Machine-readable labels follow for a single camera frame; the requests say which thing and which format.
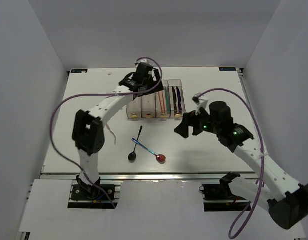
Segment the black knife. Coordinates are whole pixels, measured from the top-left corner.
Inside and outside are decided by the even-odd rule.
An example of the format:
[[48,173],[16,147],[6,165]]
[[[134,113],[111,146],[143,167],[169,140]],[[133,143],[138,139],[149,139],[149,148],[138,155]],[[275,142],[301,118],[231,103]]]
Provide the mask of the black knife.
[[177,111],[177,97],[176,97],[176,91],[175,91],[174,87],[172,87],[171,89],[172,89],[172,95],[173,95],[173,107],[174,107],[174,111]]

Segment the purple iridescent knife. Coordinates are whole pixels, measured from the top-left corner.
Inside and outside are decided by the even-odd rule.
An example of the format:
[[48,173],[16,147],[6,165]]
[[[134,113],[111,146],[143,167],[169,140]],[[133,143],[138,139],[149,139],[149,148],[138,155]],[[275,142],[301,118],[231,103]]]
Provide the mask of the purple iridescent knife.
[[177,102],[178,102],[178,109],[179,111],[182,111],[182,104],[181,104],[181,93],[178,87],[176,87],[176,92],[177,92]]

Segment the orange chopstick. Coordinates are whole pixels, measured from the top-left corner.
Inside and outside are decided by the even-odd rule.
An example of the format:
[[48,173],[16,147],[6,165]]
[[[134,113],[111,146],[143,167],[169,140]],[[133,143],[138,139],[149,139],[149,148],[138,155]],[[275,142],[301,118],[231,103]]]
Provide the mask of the orange chopstick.
[[164,113],[164,104],[163,104],[163,99],[161,97],[161,92],[158,92],[158,99],[159,99],[159,105],[160,105],[160,109],[161,109],[161,113]]
[[165,90],[162,90],[161,91],[161,101],[162,101],[162,107],[161,107],[161,110],[162,110],[162,114],[166,114],[167,112],[167,109],[166,109],[166,97],[165,97]]

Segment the iridescent rainbow spoon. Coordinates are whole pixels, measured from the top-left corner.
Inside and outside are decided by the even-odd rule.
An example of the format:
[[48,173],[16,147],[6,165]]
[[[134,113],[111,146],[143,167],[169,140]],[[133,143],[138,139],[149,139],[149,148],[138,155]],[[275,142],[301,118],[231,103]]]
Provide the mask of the iridescent rainbow spoon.
[[157,162],[159,163],[164,163],[166,161],[166,157],[163,154],[156,154],[155,152],[153,152],[152,150],[150,150],[149,148],[145,147],[143,144],[141,144],[140,142],[138,142],[136,139],[132,138],[132,141],[140,146],[141,148],[143,148],[144,150],[148,151],[150,154],[152,154],[153,156],[155,156],[155,159]]

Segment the black spoon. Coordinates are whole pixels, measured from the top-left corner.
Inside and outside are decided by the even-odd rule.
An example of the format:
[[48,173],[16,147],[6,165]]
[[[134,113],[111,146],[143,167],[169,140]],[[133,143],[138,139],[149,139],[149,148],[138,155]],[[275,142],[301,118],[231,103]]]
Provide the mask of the black spoon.
[[[140,128],[139,128],[139,131],[138,131],[138,135],[137,135],[136,141],[138,141],[138,139],[139,139],[139,136],[141,134],[142,128],[143,128],[143,126],[141,125]],[[135,143],[133,151],[131,153],[129,153],[129,155],[128,155],[128,161],[130,161],[130,162],[133,162],[136,159],[136,153],[135,153],[136,145],[137,144]]]

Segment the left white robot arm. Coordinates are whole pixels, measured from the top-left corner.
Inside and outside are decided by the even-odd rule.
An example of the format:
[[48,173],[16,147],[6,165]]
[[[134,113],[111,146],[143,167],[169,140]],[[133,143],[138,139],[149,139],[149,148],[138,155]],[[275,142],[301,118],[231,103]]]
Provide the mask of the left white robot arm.
[[90,200],[99,195],[98,152],[105,143],[104,127],[124,106],[134,99],[163,90],[162,69],[140,62],[136,70],[127,74],[117,85],[112,96],[95,107],[75,115],[72,140],[79,154],[82,168],[76,180],[82,194]]

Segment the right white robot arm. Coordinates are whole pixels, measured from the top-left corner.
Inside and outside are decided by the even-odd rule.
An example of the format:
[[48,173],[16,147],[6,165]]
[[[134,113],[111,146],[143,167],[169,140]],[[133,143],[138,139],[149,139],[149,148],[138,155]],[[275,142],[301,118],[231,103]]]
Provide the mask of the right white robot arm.
[[273,221],[289,230],[308,216],[308,184],[302,185],[287,174],[271,157],[261,153],[253,134],[244,126],[234,123],[231,110],[225,102],[216,101],[183,115],[175,133],[183,138],[202,132],[215,134],[218,141],[243,160],[259,176],[265,186],[258,205],[267,210]]

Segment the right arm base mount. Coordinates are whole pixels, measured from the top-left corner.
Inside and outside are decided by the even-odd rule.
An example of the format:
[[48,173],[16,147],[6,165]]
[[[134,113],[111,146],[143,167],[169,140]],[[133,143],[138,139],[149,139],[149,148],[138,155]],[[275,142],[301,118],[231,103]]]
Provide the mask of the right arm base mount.
[[234,195],[229,188],[229,184],[237,177],[240,177],[240,174],[230,172],[222,177],[218,184],[208,183],[199,187],[205,212],[241,212],[245,207],[250,211],[250,202]]

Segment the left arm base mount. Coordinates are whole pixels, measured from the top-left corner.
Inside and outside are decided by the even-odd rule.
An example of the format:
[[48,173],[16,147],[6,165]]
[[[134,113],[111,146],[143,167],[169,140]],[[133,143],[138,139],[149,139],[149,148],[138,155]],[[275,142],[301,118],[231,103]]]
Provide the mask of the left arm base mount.
[[68,209],[91,209],[91,210],[113,210],[120,197],[120,183],[114,181],[100,182],[100,187],[107,196],[98,188],[92,186],[91,192],[83,189],[75,180],[72,181],[68,198]]

